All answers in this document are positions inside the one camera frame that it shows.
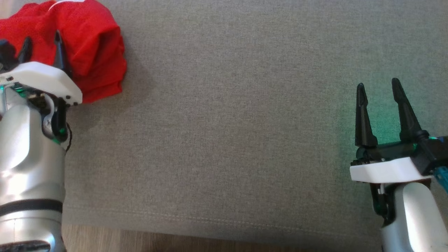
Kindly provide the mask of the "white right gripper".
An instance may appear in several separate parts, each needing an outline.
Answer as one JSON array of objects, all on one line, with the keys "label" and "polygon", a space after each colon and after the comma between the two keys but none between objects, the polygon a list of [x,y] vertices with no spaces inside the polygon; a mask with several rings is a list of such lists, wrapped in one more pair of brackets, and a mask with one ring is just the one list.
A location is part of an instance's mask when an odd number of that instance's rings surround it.
[{"label": "white right gripper", "polygon": [[353,181],[368,183],[371,190],[374,212],[384,219],[384,225],[396,218],[394,191],[400,185],[419,182],[431,187],[431,176],[423,176],[410,160],[417,145],[414,142],[421,131],[420,123],[410,105],[408,97],[398,78],[393,78],[392,91],[398,105],[400,120],[400,140],[378,145],[368,115],[368,97],[363,83],[357,85],[355,145],[356,160],[350,164]]}]

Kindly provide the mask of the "red jersey with white sleeves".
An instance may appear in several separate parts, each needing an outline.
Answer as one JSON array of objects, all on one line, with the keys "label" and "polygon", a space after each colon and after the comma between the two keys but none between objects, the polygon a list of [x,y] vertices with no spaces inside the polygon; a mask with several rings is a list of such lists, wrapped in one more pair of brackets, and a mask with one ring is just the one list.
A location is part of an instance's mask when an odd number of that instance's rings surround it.
[{"label": "red jersey with white sleeves", "polygon": [[7,19],[0,19],[0,39],[20,50],[32,40],[31,61],[51,65],[60,32],[72,79],[92,103],[122,92],[127,70],[121,30],[109,9],[96,0],[50,0],[28,3]]}]

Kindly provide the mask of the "grey fabric sofa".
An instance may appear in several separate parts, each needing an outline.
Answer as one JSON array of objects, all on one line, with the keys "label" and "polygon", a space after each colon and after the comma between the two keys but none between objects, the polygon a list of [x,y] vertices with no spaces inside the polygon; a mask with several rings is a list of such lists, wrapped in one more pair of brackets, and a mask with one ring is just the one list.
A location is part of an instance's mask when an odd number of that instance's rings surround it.
[{"label": "grey fabric sofa", "polygon": [[381,252],[350,178],[356,86],[399,140],[391,80],[448,135],[448,0],[100,0],[122,93],[69,110],[63,222]]}]

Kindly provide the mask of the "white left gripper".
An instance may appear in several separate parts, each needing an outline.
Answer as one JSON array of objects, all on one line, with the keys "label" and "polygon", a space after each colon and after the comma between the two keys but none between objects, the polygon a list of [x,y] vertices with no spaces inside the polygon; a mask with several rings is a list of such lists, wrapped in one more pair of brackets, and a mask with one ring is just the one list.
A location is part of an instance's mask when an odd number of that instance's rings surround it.
[{"label": "white left gripper", "polygon": [[0,73],[0,115],[15,105],[26,105],[37,110],[42,119],[42,130],[51,140],[63,143],[71,140],[71,129],[66,122],[69,107],[83,102],[83,93],[72,81],[72,69],[60,31],[54,37],[56,53],[54,67],[32,58],[33,42],[26,37],[18,54],[20,63],[13,70]]}]

